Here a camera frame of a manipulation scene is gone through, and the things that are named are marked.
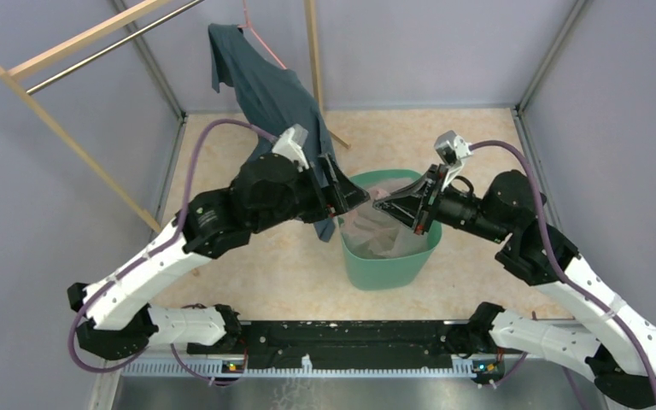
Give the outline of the pink plastic trash bag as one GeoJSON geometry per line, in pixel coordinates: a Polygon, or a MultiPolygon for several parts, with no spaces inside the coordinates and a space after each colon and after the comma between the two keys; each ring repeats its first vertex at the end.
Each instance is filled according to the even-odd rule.
{"type": "Polygon", "coordinates": [[[411,182],[410,178],[389,178],[365,187],[371,199],[339,218],[340,232],[350,252],[362,259],[377,260],[416,255],[429,249],[427,236],[415,235],[373,207],[377,199],[411,182]]]}

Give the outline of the green plastic trash bin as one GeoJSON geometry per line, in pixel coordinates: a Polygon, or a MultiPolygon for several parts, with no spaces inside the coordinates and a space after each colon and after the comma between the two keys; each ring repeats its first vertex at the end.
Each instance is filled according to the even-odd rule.
{"type": "MultiPolygon", "coordinates": [[[[413,182],[420,177],[420,173],[407,169],[386,169],[361,173],[351,180],[365,189],[368,184],[383,179],[410,178],[413,182]]],[[[427,236],[429,249],[425,252],[394,259],[367,260],[350,252],[341,234],[344,265],[351,284],[360,290],[387,290],[412,283],[440,243],[442,228],[434,223],[424,235],[417,236],[427,236]]]]}

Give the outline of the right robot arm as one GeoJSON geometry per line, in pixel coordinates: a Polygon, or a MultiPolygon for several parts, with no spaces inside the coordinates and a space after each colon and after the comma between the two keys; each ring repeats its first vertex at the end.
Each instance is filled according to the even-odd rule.
{"type": "Polygon", "coordinates": [[[466,329],[478,352],[516,349],[585,377],[606,397],[629,408],[656,405],[656,326],[592,270],[576,245],[536,211],[544,195],[517,170],[499,173],[483,196],[458,190],[448,169],[375,201],[375,208],[416,234],[435,222],[498,243],[496,260],[515,278],[553,298],[583,329],[544,325],[484,302],[466,329]]]}

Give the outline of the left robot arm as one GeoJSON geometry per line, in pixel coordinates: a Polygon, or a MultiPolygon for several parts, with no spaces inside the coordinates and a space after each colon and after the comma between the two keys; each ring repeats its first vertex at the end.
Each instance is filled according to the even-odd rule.
{"type": "Polygon", "coordinates": [[[230,185],[197,194],[165,230],[117,272],[67,291],[77,313],[68,336],[70,355],[86,351],[105,360],[178,343],[229,353],[239,343],[237,313],[217,304],[164,308],[153,297],[189,271],[246,246],[255,234],[297,220],[313,224],[346,214],[369,199],[322,155],[326,185],[311,167],[269,153],[244,163],[230,185]]]}

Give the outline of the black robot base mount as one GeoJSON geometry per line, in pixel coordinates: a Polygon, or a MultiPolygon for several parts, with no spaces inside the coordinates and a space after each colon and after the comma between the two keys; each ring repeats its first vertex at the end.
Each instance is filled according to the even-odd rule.
{"type": "Polygon", "coordinates": [[[188,343],[189,355],[235,354],[247,367],[297,368],[308,356],[319,369],[449,368],[454,360],[499,359],[486,328],[451,320],[243,322],[214,346],[188,343]]]}

